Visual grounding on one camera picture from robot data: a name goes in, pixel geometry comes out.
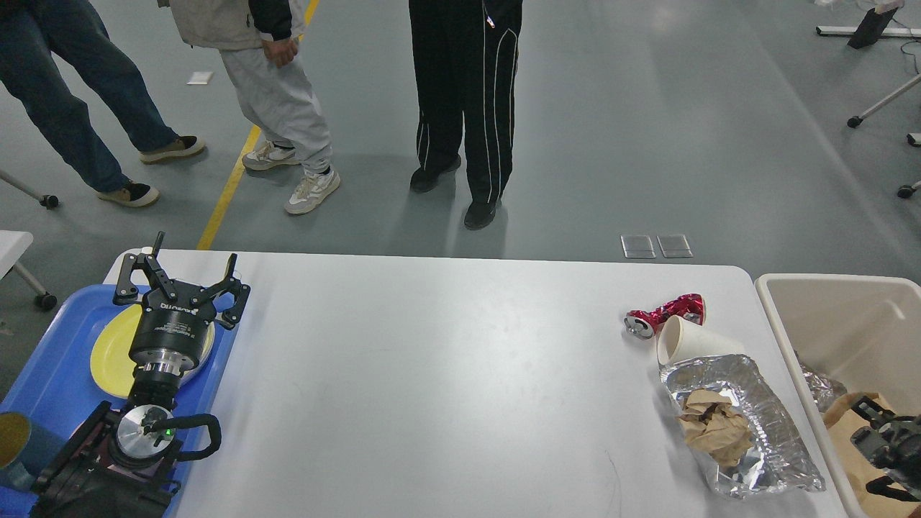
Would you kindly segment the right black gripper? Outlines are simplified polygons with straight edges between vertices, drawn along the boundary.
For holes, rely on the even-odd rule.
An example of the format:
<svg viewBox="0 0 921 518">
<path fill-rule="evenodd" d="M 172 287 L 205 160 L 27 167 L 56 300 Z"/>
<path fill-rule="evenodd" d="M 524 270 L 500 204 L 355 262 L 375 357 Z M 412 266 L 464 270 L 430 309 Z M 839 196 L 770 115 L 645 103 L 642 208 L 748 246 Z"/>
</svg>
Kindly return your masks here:
<svg viewBox="0 0 921 518">
<path fill-rule="evenodd" d="M 895 417 L 872 398 L 858 398 L 853 411 L 870 427 L 856 430 L 850 442 L 868 461 L 879 461 L 886 473 L 874 481 L 874 493 L 898 501 L 918 501 L 919 417 Z"/>
</svg>

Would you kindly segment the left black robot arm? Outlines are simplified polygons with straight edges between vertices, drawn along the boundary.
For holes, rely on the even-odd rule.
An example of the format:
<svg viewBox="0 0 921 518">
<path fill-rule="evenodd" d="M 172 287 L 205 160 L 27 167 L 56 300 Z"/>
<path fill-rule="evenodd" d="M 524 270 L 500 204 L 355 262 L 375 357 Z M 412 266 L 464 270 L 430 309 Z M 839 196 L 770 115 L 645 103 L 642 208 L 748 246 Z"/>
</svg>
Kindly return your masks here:
<svg viewBox="0 0 921 518">
<path fill-rule="evenodd" d="M 211 286 L 171 278 L 158 262 L 163 239 L 159 232 L 151 252 L 124 255 L 113 292 L 115 305 L 140 308 L 125 404 L 101 402 L 40 472 L 32 517 L 162 517 L 181 488 L 176 465 L 205 459 L 222 443 L 217 417 L 176 414 L 177 396 L 210 357 L 213 325 L 240 323 L 250 286 L 235 274 L 234 253 Z"/>
</svg>

